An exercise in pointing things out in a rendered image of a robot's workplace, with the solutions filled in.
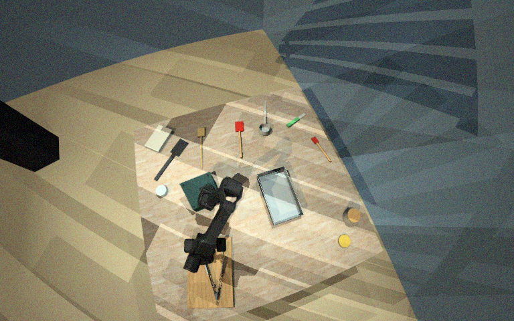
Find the light brown wooden board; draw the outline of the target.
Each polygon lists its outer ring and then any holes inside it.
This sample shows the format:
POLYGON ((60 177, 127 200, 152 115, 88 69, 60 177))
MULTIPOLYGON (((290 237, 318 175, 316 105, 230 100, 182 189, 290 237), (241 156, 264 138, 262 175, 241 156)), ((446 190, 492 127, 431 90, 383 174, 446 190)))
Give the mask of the light brown wooden board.
POLYGON ((226 238, 224 257, 223 252, 217 252, 216 246, 213 261, 207 265, 211 282, 215 285, 214 287, 211 285, 205 265, 201 265, 196 273, 187 271, 187 308, 234 307, 232 241, 231 237, 223 238, 226 238), (221 274, 222 257, 225 259, 221 274), (219 292, 217 300, 215 299, 213 288, 215 292, 219 292))

